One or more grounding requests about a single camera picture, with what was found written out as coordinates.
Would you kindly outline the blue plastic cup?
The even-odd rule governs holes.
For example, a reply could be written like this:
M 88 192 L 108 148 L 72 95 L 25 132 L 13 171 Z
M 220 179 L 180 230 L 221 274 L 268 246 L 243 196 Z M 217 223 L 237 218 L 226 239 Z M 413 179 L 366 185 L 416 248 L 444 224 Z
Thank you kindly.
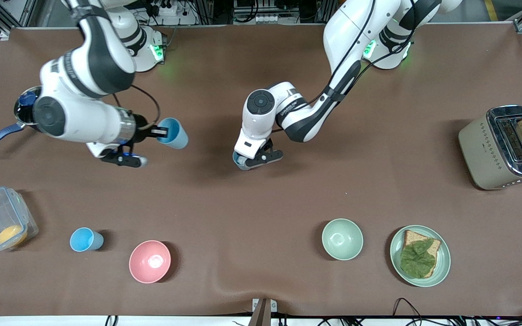
M 70 247 L 75 252 L 98 250 L 103 243 L 103 235 L 87 227 L 77 229 L 70 237 Z
M 188 145 L 189 137 L 180 121 L 176 118 L 165 118 L 158 124 L 158 127 L 167 128 L 168 130 L 165 137 L 157 138 L 158 142 L 176 150 L 181 150 Z

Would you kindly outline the brown table cover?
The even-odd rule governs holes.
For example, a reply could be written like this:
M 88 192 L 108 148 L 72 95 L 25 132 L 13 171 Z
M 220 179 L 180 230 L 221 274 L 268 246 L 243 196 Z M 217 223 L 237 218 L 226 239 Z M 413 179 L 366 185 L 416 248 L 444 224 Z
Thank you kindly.
M 274 134 L 282 160 L 232 161 L 247 95 L 290 81 L 307 98 L 330 69 L 322 25 L 178 29 L 166 64 L 135 85 L 180 120 L 183 150 L 135 146 L 143 168 L 94 158 L 84 144 L 31 129 L 0 141 L 0 186 L 23 195 L 39 233 L 0 252 L 0 316 L 243 313 L 254 298 L 293 315 L 386 315 L 400 297 L 426 315 L 522 315 L 522 185 L 474 187 L 459 131 L 487 110 L 522 105 L 522 34 L 513 24 L 428 24 L 393 70 L 370 68 L 307 143 Z M 0 42 L 0 128 L 39 85 L 47 61 L 81 45 L 76 29 L 16 29 Z M 333 259 L 321 235 L 354 221 L 364 246 Z M 451 254 L 448 276 L 403 281 L 391 236 L 425 225 Z M 87 227 L 98 250 L 75 252 Z M 129 272 L 147 240 L 168 246 L 156 283 Z

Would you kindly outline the brown bread slice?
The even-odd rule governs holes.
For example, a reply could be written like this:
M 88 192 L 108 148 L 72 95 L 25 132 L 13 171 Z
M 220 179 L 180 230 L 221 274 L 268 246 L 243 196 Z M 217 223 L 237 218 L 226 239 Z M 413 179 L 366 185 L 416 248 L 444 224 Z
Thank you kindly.
M 414 231 L 411 231 L 411 230 L 406 230 L 405 231 L 405 235 L 404 235 L 403 248 L 404 248 L 404 246 L 412 243 L 413 241 L 425 240 L 425 239 L 432 239 L 432 238 L 428 237 L 428 236 L 425 236 L 425 235 L 421 235 L 421 234 L 419 234 L 417 232 L 414 232 Z M 431 248 L 428 249 L 428 252 L 429 252 L 429 254 L 432 254 L 436 258 L 436 265 L 433 267 L 431 272 L 429 272 L 429 274 L 427 275 L 427 278 L 429 278 L 433 274 L 434 269 L 437 266 L 437 254 L 438 254 L 438 250 L 439 250 L 440 245 L 441 245 L 441 241 L 440 240 L 437 240 L 437 239 L 434 239 L 434 240 L 435 241 L 434 241 L 433 245 L 431 246 Z

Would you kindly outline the pale green plate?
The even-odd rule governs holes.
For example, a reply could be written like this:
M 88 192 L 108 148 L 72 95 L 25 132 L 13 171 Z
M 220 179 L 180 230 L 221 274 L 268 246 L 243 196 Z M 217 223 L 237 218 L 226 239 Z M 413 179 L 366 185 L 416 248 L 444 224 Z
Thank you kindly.
M 440 245 L 437 246 L 435 254 L 436 264 L 429 277 L 414 278 L 408 276 L 400 266 L 400 254 L 403 246 L 406 245 L 406 233 L 408 231 L 429 237 L 440 243 Z M 391 236 L 389 257 L 394 271 L 403 281 L 410 283 L 410 285 L 422 288 L 436 286 L 444 281 L 451 268 L 451 254 L 448 245 L 439 233 L 425 225 L 407 225 L 398 231 L 395 231 Z

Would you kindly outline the pink bowl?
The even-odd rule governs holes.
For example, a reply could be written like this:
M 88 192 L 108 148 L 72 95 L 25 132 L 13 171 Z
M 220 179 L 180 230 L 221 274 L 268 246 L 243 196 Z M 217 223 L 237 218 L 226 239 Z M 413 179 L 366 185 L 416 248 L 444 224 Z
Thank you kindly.
M 129 272 L 140 283 L 156 283 L 165 277 L 171 266 L 168 246 L 161 241 L 140 243 L 129 257 Z

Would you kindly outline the metal table edge bracket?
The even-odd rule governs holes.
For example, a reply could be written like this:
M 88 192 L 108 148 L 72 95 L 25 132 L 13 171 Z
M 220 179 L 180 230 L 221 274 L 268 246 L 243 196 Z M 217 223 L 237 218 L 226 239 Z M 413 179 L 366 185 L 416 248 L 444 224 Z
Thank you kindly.
M 272 313 L 277 313 L 277 302 L 269 298 L 253 299 L 253 314 L 248 326 L 271 326 Z

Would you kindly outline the grey-blue plastic cup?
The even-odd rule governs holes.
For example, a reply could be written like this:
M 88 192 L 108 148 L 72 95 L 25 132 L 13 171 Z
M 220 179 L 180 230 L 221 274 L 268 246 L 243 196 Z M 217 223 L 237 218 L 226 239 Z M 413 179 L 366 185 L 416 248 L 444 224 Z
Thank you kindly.
M 234 151 L 232 153 L 232 159 L 233 159 L 235 165 L 237 165 L 237 167 L 239 169 L 241 169 L 242 171 L 249 171 L 252 169 L 252 167 L 247 165 L 249 158 L 238 154 L 236 151 Z

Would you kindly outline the orange round food piece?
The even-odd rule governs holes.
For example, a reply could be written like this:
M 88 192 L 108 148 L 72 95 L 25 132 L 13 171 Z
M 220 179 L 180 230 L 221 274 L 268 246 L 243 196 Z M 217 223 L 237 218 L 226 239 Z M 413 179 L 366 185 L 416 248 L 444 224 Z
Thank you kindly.
M 0 232 L 0 245 L 5 248 L 19 245 L 27 239 L 27 229 L 23 225 L 11 225 Z

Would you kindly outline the beige steel toaster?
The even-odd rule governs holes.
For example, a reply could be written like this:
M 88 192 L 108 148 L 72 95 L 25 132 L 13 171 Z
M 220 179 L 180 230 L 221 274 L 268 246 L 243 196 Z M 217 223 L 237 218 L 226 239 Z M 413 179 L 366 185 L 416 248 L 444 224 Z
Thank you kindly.
M 522 184 L 522 106 L 491 108 L 458 135 L 474 183 L 483 190 Z

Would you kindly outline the green lettuce leaf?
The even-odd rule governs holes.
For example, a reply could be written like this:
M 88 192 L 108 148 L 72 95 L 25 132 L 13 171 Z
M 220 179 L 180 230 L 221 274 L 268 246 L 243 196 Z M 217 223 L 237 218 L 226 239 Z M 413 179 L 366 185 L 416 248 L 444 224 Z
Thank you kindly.
M 416 240 L 404 246 L 400 255 L 400 266 L 406 275 L 413 278 L 427 278 L 436 265 L 436 258 L 428 249 L 434 239 Z

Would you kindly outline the pale green bowl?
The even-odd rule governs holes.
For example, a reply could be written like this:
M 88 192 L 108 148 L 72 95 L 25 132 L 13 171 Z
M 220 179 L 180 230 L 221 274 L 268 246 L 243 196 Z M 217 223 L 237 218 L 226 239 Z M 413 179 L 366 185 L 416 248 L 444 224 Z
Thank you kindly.
M 348 261 L 361 253 L 364 235 L 354 221 L 338 218 L 325 225 L 321 241 L 324 250 L 333 259 Z

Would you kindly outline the white power strip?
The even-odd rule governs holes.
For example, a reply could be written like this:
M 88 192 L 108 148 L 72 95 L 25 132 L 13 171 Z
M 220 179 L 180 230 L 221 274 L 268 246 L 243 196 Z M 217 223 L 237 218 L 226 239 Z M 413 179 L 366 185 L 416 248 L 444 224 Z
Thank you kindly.
M 157 0 L 158 17 L 176 17 L 178 11 L 182 12 L 178 0 Z

